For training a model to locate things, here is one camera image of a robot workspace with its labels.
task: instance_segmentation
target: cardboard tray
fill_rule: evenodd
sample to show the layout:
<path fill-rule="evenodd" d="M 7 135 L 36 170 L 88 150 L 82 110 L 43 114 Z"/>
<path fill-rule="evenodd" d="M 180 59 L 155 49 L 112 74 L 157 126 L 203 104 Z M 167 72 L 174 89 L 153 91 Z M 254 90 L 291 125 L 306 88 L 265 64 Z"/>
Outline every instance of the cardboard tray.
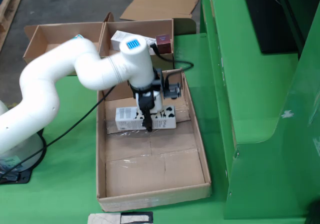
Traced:
<path fill-rule="evenodd" d="M 98 107 L 96 192 L 104 211 L 149 208 L 211 195 L 206 154 L 187 80 L 184 74 L 177 74 L 170 82 L 182 86 L 181 98 L 163 102 L 176 108 L 176 129 L 118 132 L 114 127 L 116 108 L 136 103 L 127 83 L 118 85 Z M 98 100 L 105 92 L 98 92 Z"/>

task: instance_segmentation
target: cow print carton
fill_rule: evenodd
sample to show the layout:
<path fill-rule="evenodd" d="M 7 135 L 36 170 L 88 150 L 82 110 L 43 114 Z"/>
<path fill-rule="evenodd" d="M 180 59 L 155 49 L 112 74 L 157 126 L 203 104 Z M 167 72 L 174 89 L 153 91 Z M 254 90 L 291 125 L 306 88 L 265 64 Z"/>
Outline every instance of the cow print carton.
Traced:
<path fill-rule="evenodd" d="M 143 115 L 127 82 L 97 108 L 96 191 L 106 212 L 150 208 L 209 197 L 211 178 L 198 121 L 183 73 L 170 76 L 181 97 L 163 99 L 143 130 Z M 100 100 L 107 90 L 98 93 Z"/>
<path fill-rule="evenodd" d="M 151 114 L 153 129 L 176 128 L 175 107 L 164 106 L 162 111 Z M 142 126 L 144 115 L 137 107 L 117 108 L 115 112 L 115 123 L 119 131 L 145 130 Z"/>

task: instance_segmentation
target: green table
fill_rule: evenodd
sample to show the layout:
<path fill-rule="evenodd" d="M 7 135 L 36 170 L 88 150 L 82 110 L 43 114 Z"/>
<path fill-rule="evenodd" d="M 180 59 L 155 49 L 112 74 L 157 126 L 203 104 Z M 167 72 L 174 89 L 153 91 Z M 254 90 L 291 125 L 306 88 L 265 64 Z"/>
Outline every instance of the green table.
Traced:
<path fill-rule="evenodd" d="M 207 40 L 203 33 L 176 37 L 175 55 L 195 63 L 186 76 L 213 177 L 213 196 L 148 211 L 154 212 L 156 224 L 303 223 L 302 219 L 223 220 L 228 180 Z M 64 78 L 56 86 L 61 105 L 56 119 L 45 128 L 47 142 L 63 133 L 96 102 L 96 92 L 83 88 L 76 77 Z M 0 187 L 1 223 L 86 224 L 89 214 L 102 212 L 96 200 L 95 151 L 96 114 L 93 112 L 48 149 L 28 184 Z"/>

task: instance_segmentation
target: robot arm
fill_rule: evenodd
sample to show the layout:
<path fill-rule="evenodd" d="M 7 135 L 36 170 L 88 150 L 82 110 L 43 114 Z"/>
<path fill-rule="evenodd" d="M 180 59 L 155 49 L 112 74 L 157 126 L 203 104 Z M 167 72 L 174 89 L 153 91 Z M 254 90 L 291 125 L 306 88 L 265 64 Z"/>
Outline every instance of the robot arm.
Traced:
<path fill-rule="evenodd" d="M 104 90 L 128 80 L 143 90 L 155 78 L 145 39 L 135 35 L 120 44 L 120 52 L 101 59 L 87 39 L 72 39 L 38 57 L 20 76 L 22 102 L 0 112 L 0 154 L 47 126 L 57 115 L 60 102 L 55 83 L 76 71 L 83 86 Z"/>

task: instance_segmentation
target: concrete floor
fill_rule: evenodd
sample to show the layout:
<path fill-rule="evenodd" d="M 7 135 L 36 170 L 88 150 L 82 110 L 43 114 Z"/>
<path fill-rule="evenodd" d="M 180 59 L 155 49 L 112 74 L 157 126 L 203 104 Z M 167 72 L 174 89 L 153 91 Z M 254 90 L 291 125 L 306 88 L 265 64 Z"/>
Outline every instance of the concrete floor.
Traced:
<path fill-rule="evenodd" d="M 22 99 L 19 76 L 26 66 L 24 52 L 29 40 L 24 27 L 32 24 L 102 21 L 108 11 L 116 21 L 132 0 L 21 0 L 0 53 L 0 100 L 9 108 Z M 200 3 L 193 13 L 199 30 Z"/>

